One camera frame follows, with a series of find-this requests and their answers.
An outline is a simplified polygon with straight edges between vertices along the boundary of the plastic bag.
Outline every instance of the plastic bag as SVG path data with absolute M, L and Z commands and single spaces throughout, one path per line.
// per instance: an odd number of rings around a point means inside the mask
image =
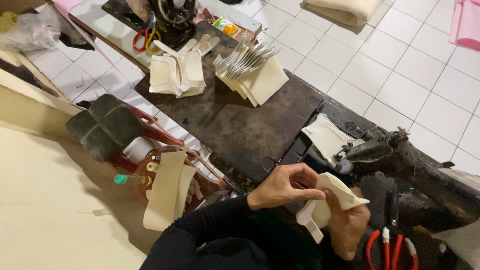
M 62 30 L 59 16 L 52 5 L 46 5 L 38 14 L 18 16 L 15 26 L 0 35 L 0 49 L 29 51 L 54 48 Z

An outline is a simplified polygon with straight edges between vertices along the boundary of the black sleeve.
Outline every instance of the black sleeve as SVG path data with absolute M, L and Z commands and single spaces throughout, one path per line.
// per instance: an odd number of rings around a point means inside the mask
M 187 269 L 196 260 L 197 247 L 216 238 L 239 236 L 251 213 L 247 197 L 240 196 L 182 216 L 163 231 L 140 270 Z

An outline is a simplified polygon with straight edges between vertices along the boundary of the scissors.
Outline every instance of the scissors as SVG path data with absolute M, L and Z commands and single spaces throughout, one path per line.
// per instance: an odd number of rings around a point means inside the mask
M 154 36 L 156 35 L 158 37 L 158 40 L 162 41 L 162 38 L 160 37 L 160 34 L 155 30 L 155 14 L 152 15 L 152 18 L 150 18 L 150 22 L 148 24 L 148 28 L 143 29 L 142 31 L 138 32 L 138 34 L 135 35 L 133 38 L 133 48 L 135 51 L 156 51 L 158 50 L 158 47 L 154 45 L 153 48 L 150 48 L 150 44 L 152 43 L 152 40 L 154 39 Z M 144 45 L 141 48 L 136 47 L 137 40 L 140 36 L 144 36 Z

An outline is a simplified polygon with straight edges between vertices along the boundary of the floor tile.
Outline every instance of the floor tile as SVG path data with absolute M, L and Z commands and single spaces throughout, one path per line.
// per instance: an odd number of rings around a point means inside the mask
M 377 29 L 410 44 L 421 25 L 421 21 L 396 9 L 389 9 L 378 24 Z
M 339 76 L 354 55 L 354 49 L 329 35 L 324 35 L 307 58 Z
M 195 138 L 192 134 L 188 135 L 183 142 L 185 143 L 185 147 L 197 150 L 200 153 L 200 157 L 205 161 L 208 161 L 208 156 L 210 152 L 208 151 L 207 147 L 202 144 L 197 138 Z
M 382 3 L 373 17 L 367 22 L 368 25 L 377 27 L 378 23 L 381 21 L 381 19 L 385 16 L 387 13 L 388 9 L 390 8 L 389 5 Z
M 297 19 L 301 20 L 304 23 L 307 23 L 310 26 L 317 28 L 322 32 L 328 31 L 328 29 L 333 24 L 333 19 L 325 17 L 319 13 L 309 10 L 302 10 L 296 17 Z
M 37 59 L 42 53 L 46 52 L 46 49 L 36 49 L 36 50 L 29 50 L 24 51 L 23 54 L 26 58 L 28 58 L 31 62 Z
M 145 77 L 145 74 L 142 72 L 142 70 L 125 57 L 120 59 L 115 64 L 115 66 L 133 85 L 136 85 L 138 82 L 140 82 L 141 79 Z
M 340 78 L 375 97 L 390 75 L 391 70 L 357 53 L 340 75 Z
M 480 51 L 457 46 L 448 65 L 480 80 Z
M 410 119 L 415 119 L 430 91 L 392 72 L 376 98 Z
M 53 80 L 60 72 L 71 65 L 72 61 L 58 49 L 51 49 L 38 56 L 33 61 L 33 64 L 43 72 L 48 79 Z
M 455 0 L 439 0 L 439 3 L 444 4 L 447 7 L 454 8 L 455 7 Z
M 52 83 L 65 94 L 66 98 L 73 101 L 89 88 L 94 83 L 94 80 L 75 63 L 72 63 L 55 77 Z
M 480 82 L 446 66 L 433 92 L 469 112 L 474 112 L 480 100 Z
M 408 135 L 408 141 L 413 143 L 413 145 L 423 153 L 438 162 L 449 161 L 452 158 L 456 146 L 449 141 L 416 122 L 413 123 L 409 131 L 411 134 Z
M 276 39 L 301 55 L 306 56 L 323 35 L 324 33 L 320 30 L 294 18 Z
M 398 126 L 402 126 L 408 130 L 413 123 L 413 121 L 406 116 L 376 99 L 373 100 L 363 117 L 389 131 L 398 130 Z
M 267 46 L 269 46 L 270 44 L 272 44 L 272 42 L 274 42 L 275 39 L 273 37 L 265 34 L 264 32 L 260 32 L 257 35 L 257 40 L 258 40 L 258 42 L 266 42 Z
M 324 93 L 328 92 L 337 79 L 335 74 L 307 58 L 302 61 L 294 74 Z
M 437 28 L 447 34 L 450 33 L 450 23 L 452 22 L 453 8 L 437 3 L 435 8 L 425 21 L 426 24 Z
M 113 62 L 117 63 L 120 60 L 121 55 L 105 44 L 103 41 L 97 42 L 102 52 Z M 80 56 L 75 63 L 85 72 L 90 75 L 94 80 L 98 80 L 112 65 L 96 50 L 89 50 Z
M 264 5 L 261 0 L 243 0 L 241 3 L 231 5 L 234 9 L 241 13 L 253 17 Z
M 75 61 L 77 60 L 80 56 L 82 56 L 84 53 L 87 52 L 85 49 L 77 49 L 77 48 L 72 48 L 72 47 L 67 47 L 63 42 L 57 41 L 57 46 L 56 46 L 63 54 L 65 54 L 70 60 Z
M 208 161 L 208 156 L 204 160 L 208 164 L 208 166 L 214 168 L 214 166 Z M 210 174 L 210 171 L 200 161 L 196 162 L 195 166 L 205 174 L 205 177 L 207 177 Z
M 431 93 L 415 122 L 457 145 L 472 114 Z
M 290 72 L 294 72 L 303 59 L 305 59 L 305 56 L 290 49 L 288 46 L 283 45 L 278 40 L 272 42 L 271 46 L 275 46 L 275 49 L 281 48 L 280 52 L 276 54 L 275 57 L 282 68 L 287 69 Z
M 221 172 L 219 169 L 215 168 L 214 166 L 212 166 L 212 168 L 213 168 L 213 170 L 214 170 L 216 173 L 218 173 L 218 175 L 219 175 L 220 177 L 223 178 L 223 177 L 225 176 L 225 175 L 223 174 L 223 172 Z M 216 177 L 214 176 L 213 173 L 209 174 L 208 177 L 210 177 L 210 178 L 212 178 L 212 179 L 218 179 L 218 178 L 216 178 Z
M 395 3 L 395 0 L 384 0 L 384 4 L 387 6 L 392 6 Z
M 302 0 L 269 0 L 268 3 L 278 7 L 294 17 L 297 16 L 302 10 L 300 7 Z
M 435 0 L 396 0 L 392 7 L 424 22 L 436 4 Z
M 373 101 L 372 96 L 340 78 L 330 88 L 328 95 L 360 116 L 365 113 Z
M 460 148 L 457 148 L 453 154 L 452 162 L 455 163 L 452 169 L 480 175 L 480 160 Z
M 155 116 L 160 110 L 153 106 L 148 100 L 142 97 L 137 91 L 130 92 L 124 99 L 123 102 L 127 102 L 128 104 L 134 106 L 139 110 L 143 110 L 144 112 Z
M 188 131 L 179 126 L 162 111 L 159 111 L 155 116 L 158 118 L 158 123 L 175 138 L 184 140 L 189 135 Z
M 448 43 L 447 34 L 427 24 L 421 27 L 411 46 L 443 63 L 448 62 L 456 47 Z
M 396 65 L 395 71 L 417 84 L 432 90 L 445 64 L 409 47 Z
M 361 46 L 359 52 L 389 69 L 394 69 L 407 48 L 407 44 L 375 29 Z
M 99 98 L 101 95 L 109 94 L 101 85 L 97 82 L 94 82 L 87 90 L 81 93 L 72 103 L 77 104 L 82 100 L 94 101 Z
M 149 139 L 138 137 L 124 149 L 123 153 L 130 161 L 138 163 L 144 160 L 153 148 L 155 147 Z
M 123 75 L 111 67 L 97 82 L 118 99 L 124 99 L 132 90 L 132 85 Z
M 293 20 L 293 16 L 271 4 L 266 4 L 253 19 L 263 25 L 267 35 L 276 38 Z
M 327 34 L 354 50 L 358 50 L 372 31 L 373 27 L 370 25 L 352 27 L 341 23 L 334 23 L 327 31 Z
M 479 144 L 479 134 L 480 134 L 480 118 L 473 116 L 468 123 L 467 129 L 463 134 L 462 140 L 458 144 L 458 147 L 462 148 L 470 155 L 480 159 L 480 144 Z

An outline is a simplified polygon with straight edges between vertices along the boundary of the folded cream fabric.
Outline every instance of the folded cream fabric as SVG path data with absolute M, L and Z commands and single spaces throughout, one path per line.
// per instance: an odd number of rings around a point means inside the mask
M 366 24 L 383 0 L 303 0 L 305 9 L 351 26 Z
M 346 184 L 329 172 L 318 175 L 315 188 L 320 190 L 330 189 L 337 196 L 342 210 L 352 209 L 370 202 L 367 199 L 357 197 Z M 331 218 L 332 213 L 325 200 L 309 200 L 297 213 L 298 224 L 307 227 L 317 244 L 324 237 L 320 229 L 326 227 Z

